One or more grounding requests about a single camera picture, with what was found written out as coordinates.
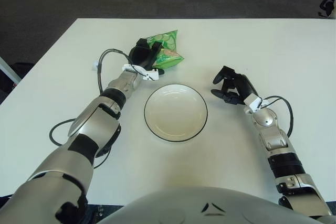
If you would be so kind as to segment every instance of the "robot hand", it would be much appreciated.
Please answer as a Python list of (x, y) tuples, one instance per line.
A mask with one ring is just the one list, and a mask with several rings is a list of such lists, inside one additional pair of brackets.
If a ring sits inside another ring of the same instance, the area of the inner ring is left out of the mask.
[[(126, 56), (129, 65), (123, 67), (119, 78), (75, 119), (68, 141), (54, 150), (1, 208), (1, 223), (77, 223), (82, 218), (94, 159), (106, 155), (119, 136), (118, 118), (132, 92), (143, 79), (158, 79), (152, 65), (160, 48), (159, 42), (152, 48), (145, 39), (137, 42)], [(108, 52), (124, 54), (110, 49), (103, 55)]]
[(222, 89), (211, 92), (226, 103), (244, 104), (244, 111), (252, 115), (253, 125), (276, 178), (277, 190), (283, 194), (279, 204), (309, 217), (331, 215), (311, 176), (303, 169), (289, 136), (279, 128), (276, 113), (267, 108), (268, 101), (258, 96), (246, 76), (229, 67), (222, 68), (213, 84), (222, 80)]

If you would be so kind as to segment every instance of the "black cable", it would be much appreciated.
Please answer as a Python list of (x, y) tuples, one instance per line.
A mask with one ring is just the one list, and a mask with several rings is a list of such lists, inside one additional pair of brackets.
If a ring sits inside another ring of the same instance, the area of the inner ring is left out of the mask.
[(62, 124), (65, 124), (65, 123), (73, 122), (75, 119), (76, 119), (76, 118), (65, 120), (65, 121), (63, 121), (63, 122), (60, 122), (60, 123), (56, 124), (54, 127), (52, 127), (51, 130), (50, 130), (50, 132), (49, 132), (49, 138), (50, 138), (50, 141), (51, 141), (53, 144), (56, 144), (57, 146), (62, 146), (62, 144), (58, 143), (58, 142), (53, 138), (53, 132), (54, 132), (54, 130), (55, 130), (58, 126), (61, 126)]
[(271, 95), (270, 97), (266, 97), (265, 99), (270, 99), (270, 98), (277, 98), (277, 100), (271, 102), (270, 104), (262, 107), (263, 108), (266, 108), (270, 105), (272, 105), (273, 103), (279, 101), (279, 100), (283, 100), (285, 102), (285, 104), (287, 105), (287, 108), (289, 110), (289, 114), (290, 114), (290, 121), (289, 121), (289, 129), (288, 129), (288, 132), (287, 132), (287, 136), (290, 137), (291, 134), (292, 134), (292, 131), (293, 131), (293, 125), (294, 125), (294, 116), (293, 116), (293, 110), (292, 110), (292, 107), (290, 105), (290, 103), (283, 97), (279, 96), (279, 95)]
[(110, 155), (111, 149), (112, 149), (112, 147), (109, 149), (109, 152), (107, 152), (106, 157), (104, 158), (104, 160), (99, 165), (96, 165), (93, 169), (98, 168), (99, 166), (101, 166), (107, 160), (107, 158)]
[(142, 75), (142, 76), (146, 76), (146, 75), (140, 73), (139, 71), (137, 71), (137, 70), (135, 69), (135, 67), (134, 67), (134, 65), (133, 65), (133, 62), (130, 60), (130, 58), (128, 57), (128, 55), (125, 54), (123, 51), (121, 51), (121, 50), (117, 50), (117, 49), (107, 49), (107, 50), (105, 50), (105, 51), (101, 54), (101, 56), (99, 57), (98, 66), (97, 66), (98, 88), (99, 88), (99, 92), (100, 92), (100, 94), (103, 93), (103, 87), (102, 87), (102, 84), (101, 84), (101, 67), (102, 67), (102, 62), (103, 62), (104, 57), (105, 57), (108, 53), (110, 53), (110, 52), (116, 52), (116, 53), (118, 53), (118, 54), (124, 55), (124, 56), (126, 57), (128, 63), (132, 66), (132, 68), (134, 69), (135, 72), (137, 72), (138, 74), (140, 74), (140, 75)]

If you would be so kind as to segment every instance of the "plastic bag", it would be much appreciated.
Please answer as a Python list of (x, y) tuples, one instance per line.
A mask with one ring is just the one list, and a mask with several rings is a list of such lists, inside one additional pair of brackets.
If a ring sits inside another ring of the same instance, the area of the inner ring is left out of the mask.
[(161, 49), (153, 64), (154, 68), (166, 69), (180, 63), (184, 58), (177, 52), (169, 49)]
[(158, 53), (154, 68), (166, 69), (180, 63), (184, 58), (176, 52), (177, 30), (164, 34), (157, 34), (147, 38), (150, 47), (158, 41), (162, 43), (163, 49)]

